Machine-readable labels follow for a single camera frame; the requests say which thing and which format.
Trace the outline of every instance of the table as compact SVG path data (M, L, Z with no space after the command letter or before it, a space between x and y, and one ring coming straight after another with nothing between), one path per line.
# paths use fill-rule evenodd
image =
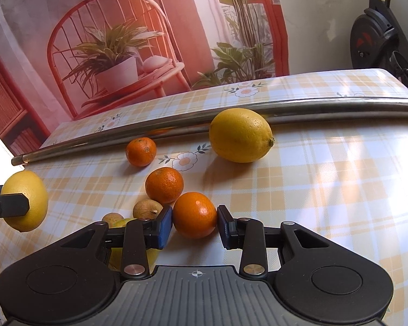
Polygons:
M126 106L64 123L44 146L162 116L271 100L384 96L408 89L384 70L328 71L213 87ZM44 181L49 211L39 228L19 233L0 220L0 272L11 263L100 220L132 216L146 197L144 181L161 166L184 177L184 192L200 191L234 217L267 226L291 220L379 263L395 292L388 326L408 326L408 120L301 123L273 126L271 151L251 164L227 162L211 150L208 135L157 140L157 157L131 167L124 146L27 165ZM186 165L181 158L188 157ZM240 250L223 249L217 234L186 241L175 230L156 264L238 267ZM268 250L269 269L279 267ZM0 322L4 317L0 309Z

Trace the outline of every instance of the white flower pot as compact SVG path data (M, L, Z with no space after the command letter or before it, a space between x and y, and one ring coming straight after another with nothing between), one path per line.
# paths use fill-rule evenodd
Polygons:
M120 64L95 75L95 78L98 86L105 88L108 93L127 87L138 80L136 58L129 57Z

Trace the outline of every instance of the chair leg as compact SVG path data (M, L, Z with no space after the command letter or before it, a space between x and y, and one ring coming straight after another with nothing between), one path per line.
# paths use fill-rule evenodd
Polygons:
M178 72L178 73L177 73L177 78L178 78L179 82L180 82L183 86L186 87L186 91L187 91L187 92L190 92L190 91L192 90L181 72Z
M162 86L158 86L154 89L158 98L166 97L165 91Z

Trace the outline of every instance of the silver bolt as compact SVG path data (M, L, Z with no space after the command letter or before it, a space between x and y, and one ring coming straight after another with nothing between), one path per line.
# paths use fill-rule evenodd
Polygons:
M243 272L249 275L260 275L264 272L264 267L262 265L256 265L255 263L252 263L250 265L246 265L243 268Z
M145 267L142 265L127 265L124 267L124 272L128 275L141 275L145 272Z

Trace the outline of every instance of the orange fruit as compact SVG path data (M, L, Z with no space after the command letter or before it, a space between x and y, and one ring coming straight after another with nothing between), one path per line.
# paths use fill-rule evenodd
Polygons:
M218 221L216 209L207 196L186 192L175 202L172 222L181 235L200 239L213 232Z
M178 170L163 167L154 170L145 181L145 191L150 199L161 204L171 203L183 192L184 181Z
M154 160L156 153L156 144L148 137L134 139L125 150L127 160L135 166L147 166Z

